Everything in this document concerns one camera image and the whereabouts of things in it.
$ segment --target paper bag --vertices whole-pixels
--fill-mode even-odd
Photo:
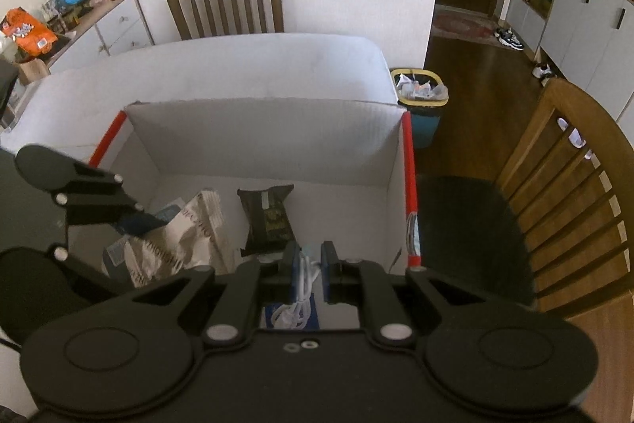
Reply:
[[[201,191],[162,228],[143,238],[129,238],[124,258],[135,287],[196,266],[212,266],[216,274],[232,273],[235,254],[229,245],[218,193]]]

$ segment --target yellow bin rim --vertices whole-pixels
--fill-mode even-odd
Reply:
[[[440,76],[438,74],[432,71],[427,71],[425,69],[394,69],[391,74],[394,86],[396,86],[397,83],[396,77],[400,76],[401,74],[417,74],[419,76],[428,76],[432,78],[437,85],[444,85],[443,80],[440,79]],[[449,96],[447,97],[447,99],[443,99],[442,101],[412,101],[411,99],[402,98],[401,96],[399,96],[398,92],[396,93],[396,95],[398,96],[398,100],[402,102],[405,106],[439,107],[445,106],[445,104],[447,104],[447,102],[449,101]]]

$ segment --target black chair seat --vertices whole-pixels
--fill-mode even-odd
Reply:
[[[465,284],[532,305],[524,235],[497,187],[457,176],[416,178],[423,264]]]

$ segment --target white cable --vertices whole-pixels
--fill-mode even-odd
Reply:
[[[303,330],[311,317],[311,293],[313,282],[319,276],[319,262],[299,252],[297,276],[297,301],[280,306],[271,316],[271,324],[277,330]]]

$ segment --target white table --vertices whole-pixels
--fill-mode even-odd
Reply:
[[[0,145],[17,153],[42,144],[86,160],[132,102],[272,96],[397,102],[383,54],[364,38],[220,36],[135,50],[49,76]]]

